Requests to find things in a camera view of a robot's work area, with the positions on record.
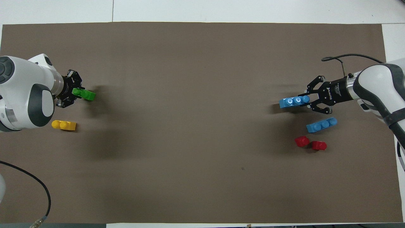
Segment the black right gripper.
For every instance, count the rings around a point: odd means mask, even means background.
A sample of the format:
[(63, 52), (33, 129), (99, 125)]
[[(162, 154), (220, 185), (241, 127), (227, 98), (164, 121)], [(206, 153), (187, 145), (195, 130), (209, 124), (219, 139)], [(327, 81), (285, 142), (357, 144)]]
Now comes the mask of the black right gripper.
[(308, 85), (304, 93), (299, 96), (318, 95), (320, 100), (308, 103), (306, 106), (313, 112), (321, 114), (332, 114), (332, 108), (329, 105), (353, 100), (347, 87), (347, 78), (341, 78), (332, 82), (326, 82), (322, 75), (317, 76)]

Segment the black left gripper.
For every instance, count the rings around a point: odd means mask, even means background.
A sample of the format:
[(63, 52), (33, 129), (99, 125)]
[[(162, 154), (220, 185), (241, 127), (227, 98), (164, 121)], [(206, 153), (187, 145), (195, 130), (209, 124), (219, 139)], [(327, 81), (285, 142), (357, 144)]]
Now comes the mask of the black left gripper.
[(82, 79), (79, 73), (75, 70), (69, 69), (66, 77), (63, 78), (62, 91), (57, 95), (56, 106), (59, 108), (67, 108), (68, 106), (74, 104), (74, 102), (79, 98), (72, 94), (74, 88), (83, 89)]

